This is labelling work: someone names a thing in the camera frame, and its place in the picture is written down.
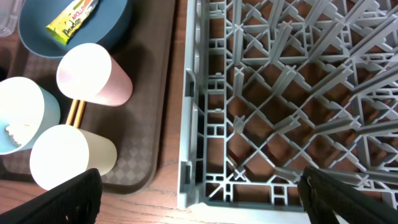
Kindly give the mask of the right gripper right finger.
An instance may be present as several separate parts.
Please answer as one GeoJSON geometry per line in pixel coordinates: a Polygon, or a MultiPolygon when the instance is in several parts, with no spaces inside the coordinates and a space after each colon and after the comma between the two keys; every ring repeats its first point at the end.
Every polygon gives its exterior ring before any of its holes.
{"type": "Polygon", "coordinates": [[[332,176],[307,166],[297,185],[310,223],[397,224],[397,210],[378,202],[332,176]]]}

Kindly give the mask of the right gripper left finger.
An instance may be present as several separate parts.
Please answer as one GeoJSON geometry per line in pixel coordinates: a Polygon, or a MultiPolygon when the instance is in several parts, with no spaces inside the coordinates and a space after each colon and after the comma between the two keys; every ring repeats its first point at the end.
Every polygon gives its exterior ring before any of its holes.
{"type": "Polygon", "coordinates": [[[46,193],[1,214],[1,223],[95,223],[103,183],[98,169],[89,169],[46,193]]]}

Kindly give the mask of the pale green plastic cup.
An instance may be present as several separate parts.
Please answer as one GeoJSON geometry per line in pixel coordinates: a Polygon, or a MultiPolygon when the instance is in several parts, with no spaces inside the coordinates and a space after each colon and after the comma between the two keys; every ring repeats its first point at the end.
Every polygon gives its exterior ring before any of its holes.
{"type": "Polygon", "coordinates": [[[50,190],[92,168],[105,175],[116,160],[117,149],[109,139],[60,124],[36,140],[29,165],[35,182],[50,190]]]}

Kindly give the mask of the pink plastic cup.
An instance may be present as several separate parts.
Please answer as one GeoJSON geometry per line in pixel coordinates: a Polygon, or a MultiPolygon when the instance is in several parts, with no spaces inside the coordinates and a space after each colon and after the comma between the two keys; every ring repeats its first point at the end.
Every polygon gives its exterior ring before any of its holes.
{"type": "Polygon", "coordinates": [[[69,50],[56,72],[57,85],[67,97],[121,106],[131,97],[132,80],[101,45],[85,43],[69,50]]]}

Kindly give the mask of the yellow green snack wrapper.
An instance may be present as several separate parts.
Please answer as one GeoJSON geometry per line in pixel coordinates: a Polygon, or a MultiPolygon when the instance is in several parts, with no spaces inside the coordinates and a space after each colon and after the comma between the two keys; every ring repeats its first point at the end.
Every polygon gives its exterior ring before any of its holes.
{"type": "Polygon", "coordinates": [[[98,2],[98,0],[73,0],[45,29],[57,42],[67,45],[94,11],[98,2]]]}

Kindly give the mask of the dark blue plate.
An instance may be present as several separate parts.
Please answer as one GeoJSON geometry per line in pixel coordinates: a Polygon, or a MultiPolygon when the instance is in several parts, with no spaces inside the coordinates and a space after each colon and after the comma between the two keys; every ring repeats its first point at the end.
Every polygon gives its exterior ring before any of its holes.
{"type": "Polygon", "coordinates": [[[57,42],[45,29],[71,2],[69,0],[26,0],[19,14],[21,42],[31,53],[61,59],[84,43],[96,43],[109,50],[123,36],[132,17],[132,0],[100,0],[94,11],[67,45],[57,42]]]}

